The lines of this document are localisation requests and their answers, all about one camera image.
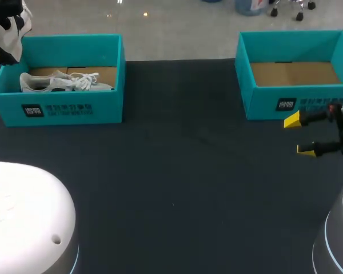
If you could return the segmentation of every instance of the white sneaker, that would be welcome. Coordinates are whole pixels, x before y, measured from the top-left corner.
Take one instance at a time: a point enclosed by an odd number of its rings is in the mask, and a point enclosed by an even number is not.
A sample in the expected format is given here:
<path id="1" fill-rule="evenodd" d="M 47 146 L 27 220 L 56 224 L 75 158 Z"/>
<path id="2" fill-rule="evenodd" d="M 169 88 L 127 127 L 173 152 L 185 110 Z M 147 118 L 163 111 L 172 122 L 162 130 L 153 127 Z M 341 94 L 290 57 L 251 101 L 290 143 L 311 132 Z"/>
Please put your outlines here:
<path id="1" fill-rule="evenodd" d="M 23 2 L 20 15 L 0 20 L 0 64 L 18 63 L 22 56 L 22 38 L 32 29 L 32 13 Z"/>
<path id="2" fill-rule="evenodd" d="M 22 73 L 20 84 L 22 92 L 114 90 L 108 84 L 97 83 L 98 76 L 99 73 L 72 73 L 67 75 L 60 71 L 49 76 L 31 76 L 28 73 Z"/>

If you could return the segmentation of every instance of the gray floor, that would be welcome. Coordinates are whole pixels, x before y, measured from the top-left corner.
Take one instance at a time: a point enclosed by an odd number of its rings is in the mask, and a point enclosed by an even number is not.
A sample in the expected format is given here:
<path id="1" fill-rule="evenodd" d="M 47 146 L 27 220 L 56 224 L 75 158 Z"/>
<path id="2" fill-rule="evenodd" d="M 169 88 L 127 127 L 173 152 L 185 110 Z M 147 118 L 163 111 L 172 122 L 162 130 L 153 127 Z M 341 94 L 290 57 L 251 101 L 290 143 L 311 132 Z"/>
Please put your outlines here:
<path id="1" fill-rule="evenodd" d="M 27 0 L 34 14 L 30 35 L 120 33 L 128 61 L 232 58 L 239 31 L 343 29 L 343 0 L 316 0 L 302 22 L 298 7 L 245 17 L 234 0 Z"/>

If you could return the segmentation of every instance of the white dome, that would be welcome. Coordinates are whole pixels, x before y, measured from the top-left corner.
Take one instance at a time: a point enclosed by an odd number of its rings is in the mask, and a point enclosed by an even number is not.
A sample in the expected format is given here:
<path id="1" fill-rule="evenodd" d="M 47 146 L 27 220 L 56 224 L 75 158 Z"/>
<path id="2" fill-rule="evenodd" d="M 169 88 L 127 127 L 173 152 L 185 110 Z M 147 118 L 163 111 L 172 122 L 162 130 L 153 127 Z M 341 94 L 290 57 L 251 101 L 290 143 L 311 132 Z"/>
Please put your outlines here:
<path id="1" fill-rule="evenodd" d="M 0 162 L 0 274 L 41 274 L 63 254 L 75 208 L 52 174 Z"/>

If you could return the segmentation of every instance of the chair wheel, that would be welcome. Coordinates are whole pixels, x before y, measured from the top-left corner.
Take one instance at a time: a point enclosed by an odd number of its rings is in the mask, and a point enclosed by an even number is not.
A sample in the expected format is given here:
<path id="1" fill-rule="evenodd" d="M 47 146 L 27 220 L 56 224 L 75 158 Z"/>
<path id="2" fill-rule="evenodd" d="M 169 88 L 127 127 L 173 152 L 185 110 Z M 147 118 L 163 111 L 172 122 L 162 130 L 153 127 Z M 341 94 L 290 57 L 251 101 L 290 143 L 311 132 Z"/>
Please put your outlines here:
<path id="1" fill-rule="evenodd" d="M 316 8 L 316 5 L 315 5 L 314 2 L 309 2 L 309 3 L 308 3 L 308 9 L 309 9 L 309 10 L 313 10 L 313 9 L 315 9 L 315 8 Z"/>
<path id="2" fill-rule="evenodd" d="M 296 16 L 296 21 L 302 21 L 304 19 L 304 14 L 303 13 L 298 13 Z"/>
<path id="3" fill-rule="evenodd" d="M 278 9 L 275 7 L 271 12 L 270 12 L 270 16 L 272 17 L 277 17 L 278 15 Z"/>

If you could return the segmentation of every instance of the printed logo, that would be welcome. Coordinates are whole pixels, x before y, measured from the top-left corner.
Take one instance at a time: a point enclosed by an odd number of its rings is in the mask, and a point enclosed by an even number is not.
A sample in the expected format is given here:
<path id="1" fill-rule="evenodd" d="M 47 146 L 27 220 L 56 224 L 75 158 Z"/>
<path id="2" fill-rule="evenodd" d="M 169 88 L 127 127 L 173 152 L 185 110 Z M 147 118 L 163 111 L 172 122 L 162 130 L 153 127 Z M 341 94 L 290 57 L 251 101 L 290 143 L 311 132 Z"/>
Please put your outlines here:
<path id="1" fill-rule="evenodd" d="M 289 111 L 295 108 L 296 98 L 280 98 L 277 102 L 276 111 Z"/>
<path id="2" fill-rule="evenodd" d="M 41 106 L 38 104 L 23 104 L 25 116 L 27 117 L 44 117 Z"/>

